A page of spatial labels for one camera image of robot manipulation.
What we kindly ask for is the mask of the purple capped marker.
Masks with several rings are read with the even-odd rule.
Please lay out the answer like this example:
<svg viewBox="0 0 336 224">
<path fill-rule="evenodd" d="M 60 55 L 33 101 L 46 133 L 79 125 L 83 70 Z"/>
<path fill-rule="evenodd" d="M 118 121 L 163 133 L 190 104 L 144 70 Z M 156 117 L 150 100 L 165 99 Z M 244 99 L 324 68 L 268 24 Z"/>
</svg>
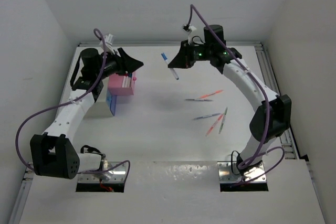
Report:
<svg viewBox="0 0 336 224">
<path fill-rule="evenodd" d="M 129 73 L 127 77 L 127 88 L 131 87 L 131 82 L 132 82 L 132 73 Z"/>
</svg>

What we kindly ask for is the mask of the pink drawer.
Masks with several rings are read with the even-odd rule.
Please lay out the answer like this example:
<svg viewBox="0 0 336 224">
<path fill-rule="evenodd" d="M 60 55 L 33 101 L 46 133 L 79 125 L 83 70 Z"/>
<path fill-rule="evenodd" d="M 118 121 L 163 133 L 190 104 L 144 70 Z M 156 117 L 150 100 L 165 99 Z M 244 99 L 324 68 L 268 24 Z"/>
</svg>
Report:
<svg viewBox="0 0 336 224">
<path fill-rule="evenodd" d="M 125 75 L 112 74 L 108 79 L 108 91 L 117 96 L 134 95 L 135 74 L 136 72 Z"/>
</svg>

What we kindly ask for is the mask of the blue transparent drawer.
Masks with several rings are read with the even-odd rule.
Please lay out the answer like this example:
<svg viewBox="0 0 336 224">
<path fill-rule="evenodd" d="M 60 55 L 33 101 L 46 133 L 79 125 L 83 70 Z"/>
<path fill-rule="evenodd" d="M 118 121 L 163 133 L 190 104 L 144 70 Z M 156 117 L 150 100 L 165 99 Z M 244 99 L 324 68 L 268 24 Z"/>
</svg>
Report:
<svg viewBox="0 0 336 224">
<path fill-rule="evenodd" d="M 115 116 L 115 110 L 116 110 L 116 103 L 117 103 L 117 96 L 112 95 L 109 90 L 107 90 L 106 93 L 106 104 L 109 108 L 109 111 L 111 112 L 112 116 Z"/>
</svg>

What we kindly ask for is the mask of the red capped marker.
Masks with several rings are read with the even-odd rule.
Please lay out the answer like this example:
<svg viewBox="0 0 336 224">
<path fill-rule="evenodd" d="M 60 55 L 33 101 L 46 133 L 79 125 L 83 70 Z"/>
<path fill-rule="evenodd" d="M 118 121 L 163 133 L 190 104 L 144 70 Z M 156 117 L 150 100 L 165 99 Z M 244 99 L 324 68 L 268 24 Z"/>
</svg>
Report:
<svg viewBox="0 0 336 224">
<path fill-rule="evenodd" d="M 123 77 L 123 83 L 122 83 L 123 88 L 127 88 L 127 77 L 128 77 L 128 74 L 125 74 Z"/>
</svg>

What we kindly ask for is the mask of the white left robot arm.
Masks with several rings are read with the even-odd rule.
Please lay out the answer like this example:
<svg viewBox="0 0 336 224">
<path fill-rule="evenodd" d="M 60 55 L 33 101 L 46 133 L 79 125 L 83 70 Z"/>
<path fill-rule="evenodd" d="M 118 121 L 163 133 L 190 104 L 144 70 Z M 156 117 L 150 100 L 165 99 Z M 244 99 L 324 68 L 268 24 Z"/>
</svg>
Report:
<svg viewBox="0 0 336 224">
<path fill-rule="evenodd" d="M 30 140 L 34 172 L 39 176 L 73 179 L 77 174 L 104 173 L 104 153 L 78 153 L 72 145 L 75 133 L 103 90 L 103 80 L 112 74 L 128 74 L 144 63 L 130 57 L 123 48 L 99 53 L 86 48 L 79 54 L 70 79 L 71 92 L 65 106 L 43 134 Z"/>
</svg>

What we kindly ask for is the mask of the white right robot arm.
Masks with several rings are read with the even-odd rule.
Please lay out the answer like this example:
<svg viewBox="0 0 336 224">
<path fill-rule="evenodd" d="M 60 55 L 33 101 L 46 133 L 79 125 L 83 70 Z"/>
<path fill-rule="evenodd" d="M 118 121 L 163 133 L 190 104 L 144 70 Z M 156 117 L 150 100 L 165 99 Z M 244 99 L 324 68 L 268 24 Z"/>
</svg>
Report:
<svg viewBox="0 0 336 224">
<path fill-rule="evenodd" d="M 204 27 L 204 43 L 191 38 L 181 42 L 180 49 L 169 68 L 189 69 L 197 61 L 209 61 L 223 76 L 229 79 L 245 96 L 253 108 L 254 116 L 249 124 L 251 137 L 238 154 L 237 169 L 243 173 L 258 164 L 275 138 L 290 126 L 291 99 L 268 88 L 250 71 L 235 48 L 228 48 L 221 25 Z"/>
</svg>

